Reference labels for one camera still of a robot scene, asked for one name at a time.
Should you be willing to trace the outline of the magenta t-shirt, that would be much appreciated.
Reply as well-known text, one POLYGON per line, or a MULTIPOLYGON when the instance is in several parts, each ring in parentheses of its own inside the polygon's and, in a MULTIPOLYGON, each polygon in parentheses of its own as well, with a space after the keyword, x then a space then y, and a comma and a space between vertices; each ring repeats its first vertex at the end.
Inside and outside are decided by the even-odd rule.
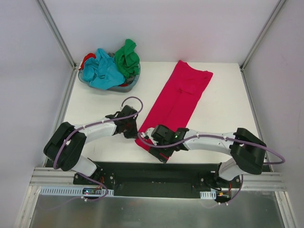
POLYGON ((157 125, 172 131, 186 127, 212 77, 212 72, 196 70, 178 61, 139 132, 157 125))

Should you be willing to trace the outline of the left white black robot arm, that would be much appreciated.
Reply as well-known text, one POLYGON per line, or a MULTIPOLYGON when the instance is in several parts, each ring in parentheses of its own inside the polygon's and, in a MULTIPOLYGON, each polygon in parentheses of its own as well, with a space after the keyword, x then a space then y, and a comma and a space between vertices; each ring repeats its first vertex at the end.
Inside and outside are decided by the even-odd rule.
POLYGON ((127 139, 137 136, 137 111, 125 105, 121 111, 105 116, 100 121, 84 126, 62 123, 43 149, 43 153, 53 161, 55 169, 73 170, 85 181, 95 185, 102 181, 102 169, 92 160, 82 155, 85 144, 97 139, 123 134, 127 139))

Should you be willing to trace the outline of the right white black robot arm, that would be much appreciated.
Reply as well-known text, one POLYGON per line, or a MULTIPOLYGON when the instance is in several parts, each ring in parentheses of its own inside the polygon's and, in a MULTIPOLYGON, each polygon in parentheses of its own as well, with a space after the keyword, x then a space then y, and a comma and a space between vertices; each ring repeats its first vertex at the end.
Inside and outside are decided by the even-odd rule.
POLYGON ((158 125, 146 130, 144 138, 152 142, 149 152, 163 163, 177 151, 205 150, 229 155, 231 158, 220 162, 210 179, 217 188, 242 174, 260 175, 263 171, 266 145, 245 128, 234 133, 203 133, 188 128, 174 132, 158 125))

